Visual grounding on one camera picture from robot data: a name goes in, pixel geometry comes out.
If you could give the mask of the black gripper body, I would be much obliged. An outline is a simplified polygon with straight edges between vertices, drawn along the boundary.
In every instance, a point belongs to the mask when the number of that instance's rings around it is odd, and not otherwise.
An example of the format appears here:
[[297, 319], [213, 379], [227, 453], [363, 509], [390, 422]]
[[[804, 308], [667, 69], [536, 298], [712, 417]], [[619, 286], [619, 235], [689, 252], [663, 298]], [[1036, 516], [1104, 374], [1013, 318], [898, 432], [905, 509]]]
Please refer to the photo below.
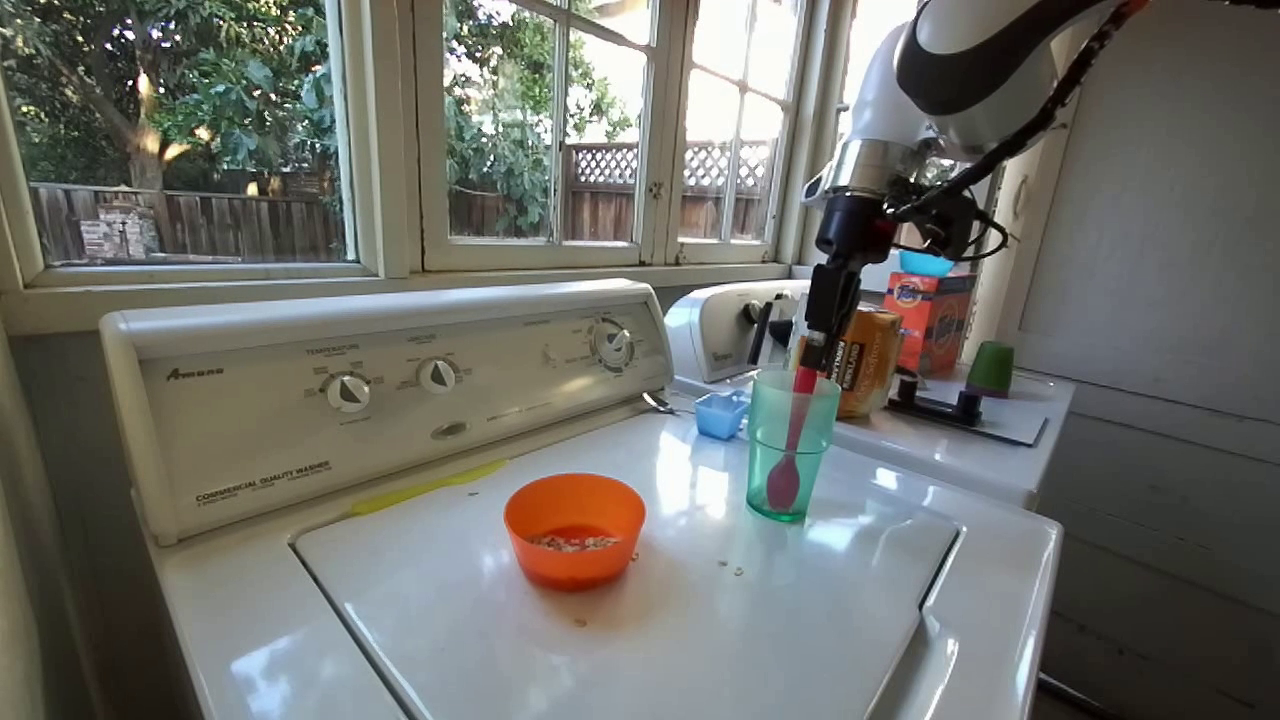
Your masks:
[[898, 224], [884, 205], [866, 193], [834, 193], [816, 229], [816, 249], [826, 260], [811, 268], [810, 286], [810, 329], [835, 339], [858, 311], [860, 274], [884, 266]]

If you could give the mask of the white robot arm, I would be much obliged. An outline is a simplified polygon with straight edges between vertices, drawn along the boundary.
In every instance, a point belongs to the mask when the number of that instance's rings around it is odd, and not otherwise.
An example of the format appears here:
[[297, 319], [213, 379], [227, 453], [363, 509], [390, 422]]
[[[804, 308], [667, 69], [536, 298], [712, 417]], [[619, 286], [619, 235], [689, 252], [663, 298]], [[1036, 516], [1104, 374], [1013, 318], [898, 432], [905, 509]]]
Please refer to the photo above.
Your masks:
[[834, 162], [804, 186], [820, 201], [796, 361], [835, 374], [860, 275], [918, 229], [934, 257], [985, 260], [1007, 229], [971, 188], [1039, 141], [1104, 44], [1144, 0], [919, 0], [870, 59]]

